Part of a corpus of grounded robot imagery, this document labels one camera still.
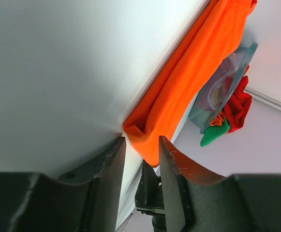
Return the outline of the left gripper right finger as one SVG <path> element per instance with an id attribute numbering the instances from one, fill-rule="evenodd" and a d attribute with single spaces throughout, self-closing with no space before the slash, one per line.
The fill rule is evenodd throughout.
<path id="1" fill-rule="evenodd" d="M 281 232 L 281 174 L 219 175 L 159 137 L 169 232 Z"/>

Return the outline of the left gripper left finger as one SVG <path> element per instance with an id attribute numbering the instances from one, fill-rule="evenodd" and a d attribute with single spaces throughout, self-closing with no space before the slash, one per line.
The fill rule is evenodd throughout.
<path id="1" fill-rule="evenodd" d="M 0 232 L 113 232 L 116 229 L 126 140 L 51 178 L 0 172 Z"/>

